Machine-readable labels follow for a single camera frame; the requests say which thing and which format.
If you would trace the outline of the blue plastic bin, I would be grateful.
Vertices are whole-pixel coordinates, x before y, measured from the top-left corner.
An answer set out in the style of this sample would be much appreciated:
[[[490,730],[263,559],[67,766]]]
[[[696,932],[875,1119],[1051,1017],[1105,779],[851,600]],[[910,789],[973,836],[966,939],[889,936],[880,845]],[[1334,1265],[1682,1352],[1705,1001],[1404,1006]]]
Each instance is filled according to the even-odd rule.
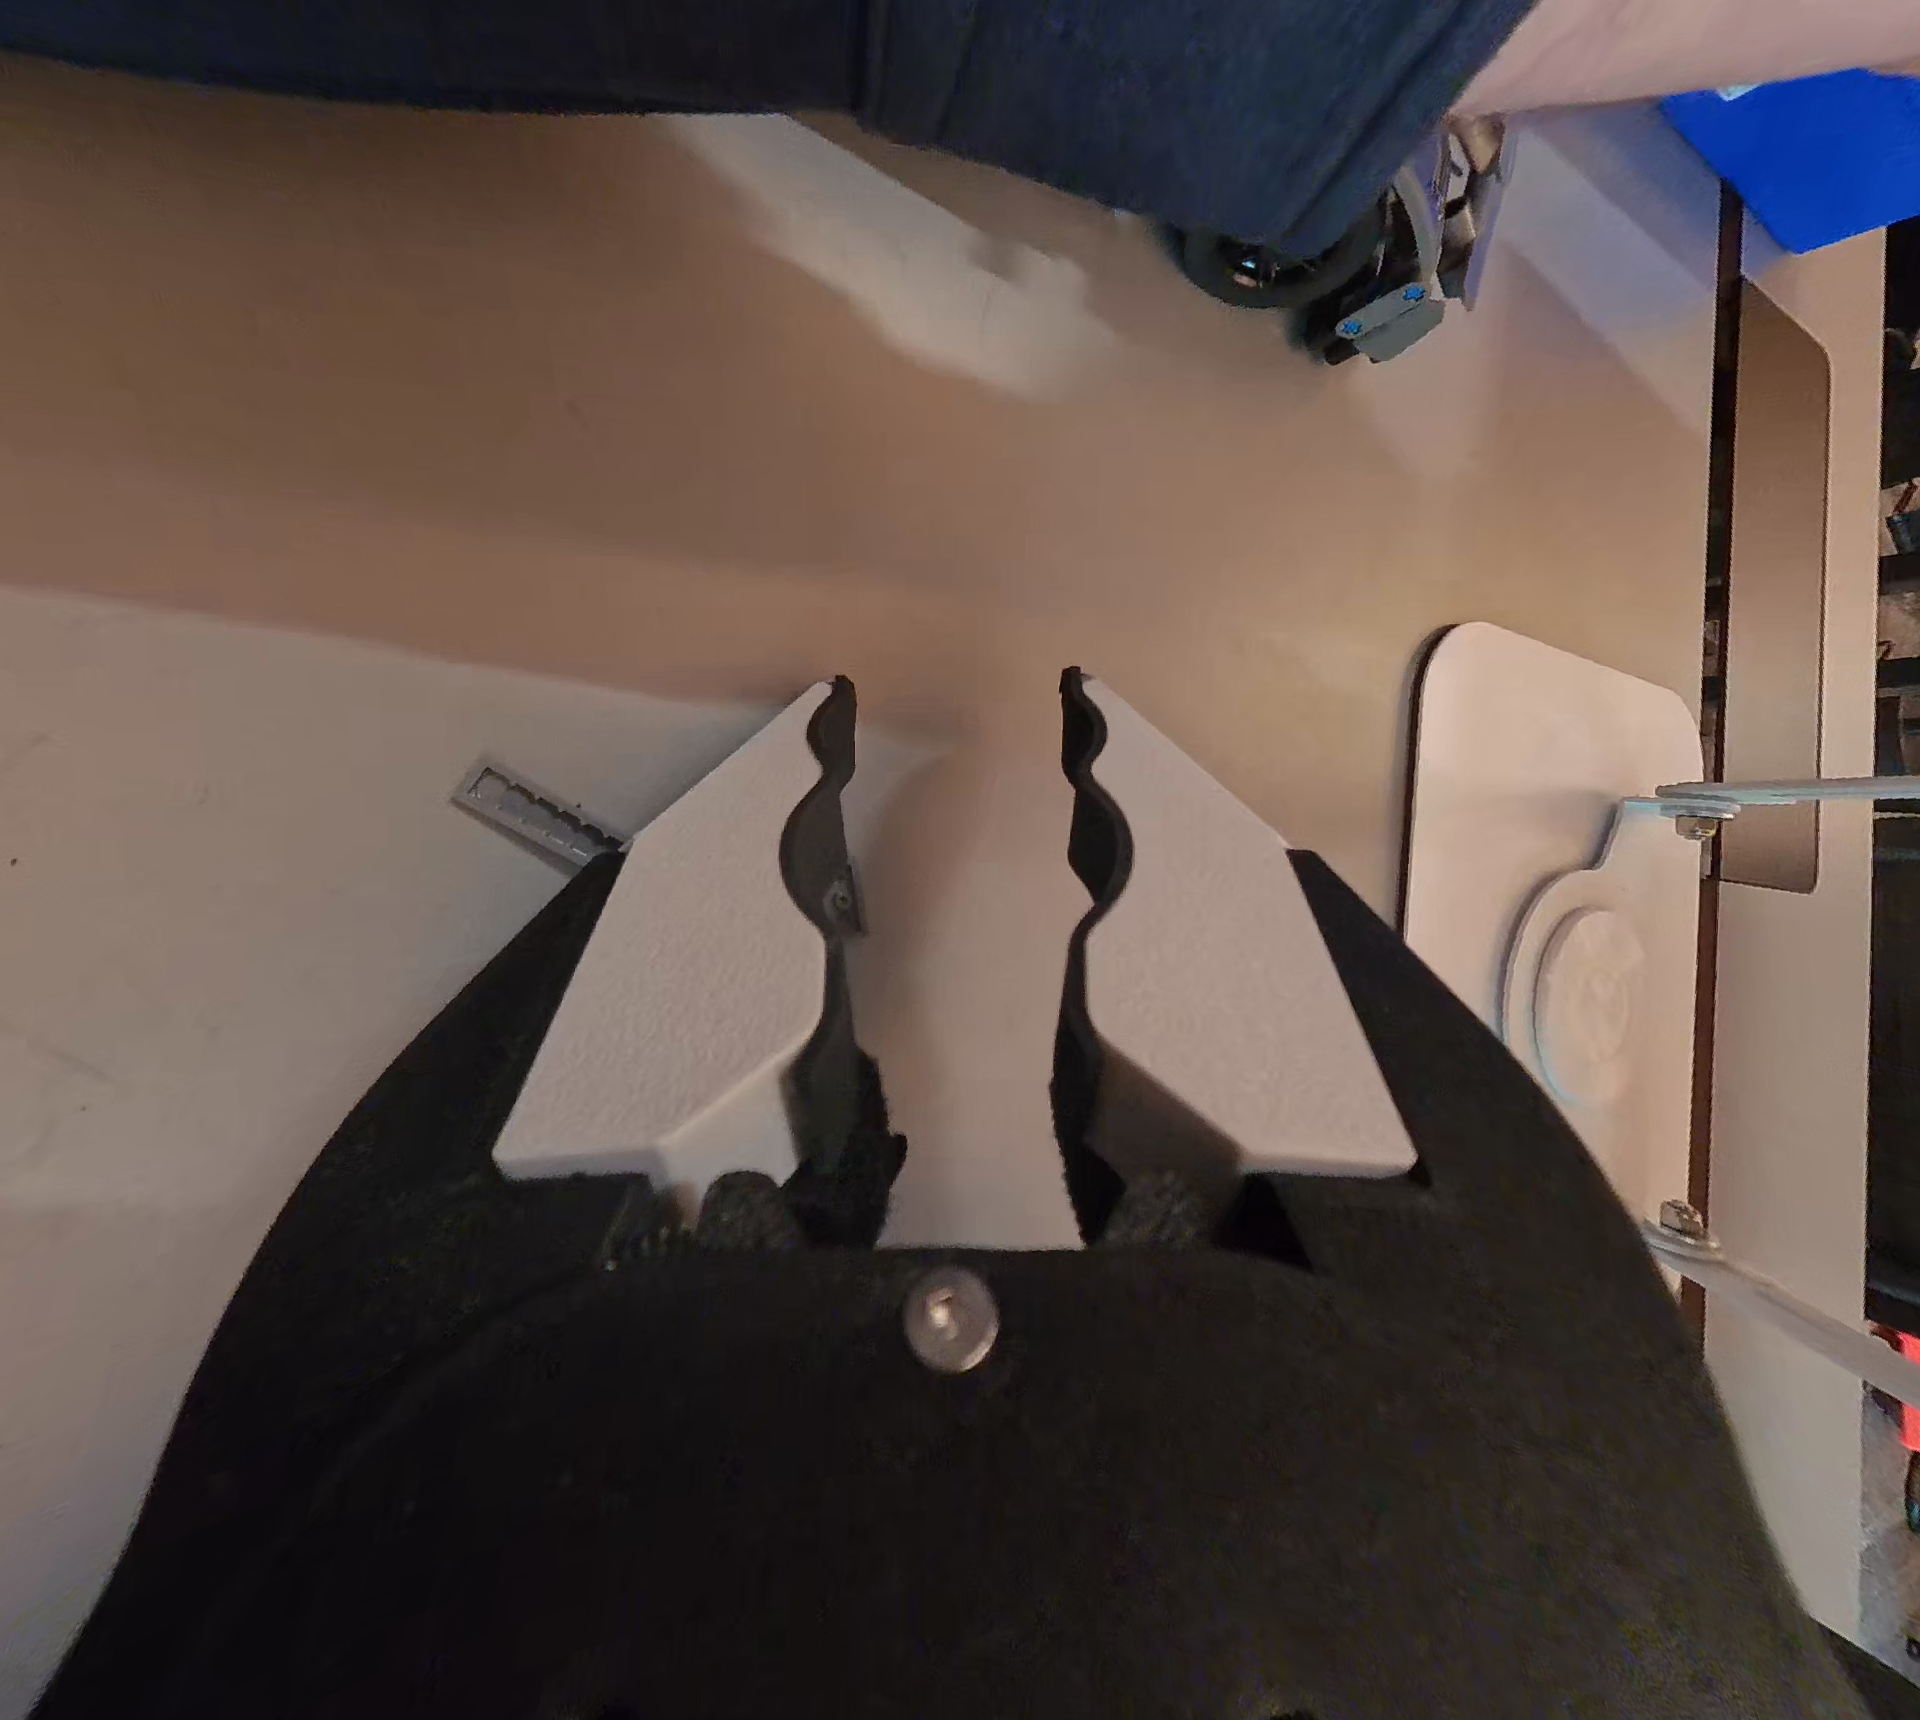
[[[1917,80],[1873,71],[1708,90],[1660,104],[1792,254],[1917,213]]]

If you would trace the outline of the thin grey toy panel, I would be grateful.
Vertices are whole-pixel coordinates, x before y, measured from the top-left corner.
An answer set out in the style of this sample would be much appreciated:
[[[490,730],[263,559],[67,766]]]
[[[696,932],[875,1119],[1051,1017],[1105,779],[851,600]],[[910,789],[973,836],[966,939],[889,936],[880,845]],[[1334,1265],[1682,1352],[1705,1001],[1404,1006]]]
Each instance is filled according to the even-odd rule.
[[[565,875],[589,870],[633,845],[631,832],[490,758],[479,758],[460,776],[447,807]]]

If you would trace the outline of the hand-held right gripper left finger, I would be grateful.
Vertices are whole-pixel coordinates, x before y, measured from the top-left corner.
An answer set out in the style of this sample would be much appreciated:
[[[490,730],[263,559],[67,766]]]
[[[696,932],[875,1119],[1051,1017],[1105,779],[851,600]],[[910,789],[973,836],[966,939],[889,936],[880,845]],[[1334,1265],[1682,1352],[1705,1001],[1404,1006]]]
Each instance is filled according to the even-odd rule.
[[[834,677],[633,840],[493,1143],[503,1178],[637,1178],[693,1217],[762,1175],[809,1239],[876,1246],[905,1141],[826,908],[854,769]]]

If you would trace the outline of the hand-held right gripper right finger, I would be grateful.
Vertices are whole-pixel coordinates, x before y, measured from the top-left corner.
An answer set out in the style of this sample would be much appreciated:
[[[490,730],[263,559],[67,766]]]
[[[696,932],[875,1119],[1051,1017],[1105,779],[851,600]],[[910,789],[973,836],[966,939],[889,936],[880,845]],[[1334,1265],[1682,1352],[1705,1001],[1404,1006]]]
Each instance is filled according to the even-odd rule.
[[[1403,1180],[1418,1150],[1284,836],[1119,691],[1059,682],[1070,871],[1049,1111],[1087,1249],[1209,1244],[1254,1180]]]

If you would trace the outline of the grey toy car model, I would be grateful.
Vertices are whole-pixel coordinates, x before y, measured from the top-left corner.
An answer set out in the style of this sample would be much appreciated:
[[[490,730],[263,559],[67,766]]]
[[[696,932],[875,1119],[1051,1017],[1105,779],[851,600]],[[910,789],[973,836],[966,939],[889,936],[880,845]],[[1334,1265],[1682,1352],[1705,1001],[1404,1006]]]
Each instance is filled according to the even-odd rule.
[[[1508,126],[1465,118],[1430,133],[1319,254],[1167,221],[1154,232],[1191,288],[1225,307],[1284,316],[1319,363],[1386,363],[1426,340],[1447,306],[1473,306],[1512,174]]]

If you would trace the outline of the white book stand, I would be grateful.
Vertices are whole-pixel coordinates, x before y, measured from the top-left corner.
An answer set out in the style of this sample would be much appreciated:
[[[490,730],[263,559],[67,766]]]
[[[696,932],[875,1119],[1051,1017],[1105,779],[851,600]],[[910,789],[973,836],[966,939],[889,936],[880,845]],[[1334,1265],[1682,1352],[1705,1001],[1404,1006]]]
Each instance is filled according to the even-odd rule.
[[[1453,626],[1413,690],[1404,943],[1498,1034],[1649,1251],[1916,1409],[1916,1360],[1731,1258],[1690,1186],[1703,846],[1916,780],[1682,780],[1676,694],[1496,626]]]

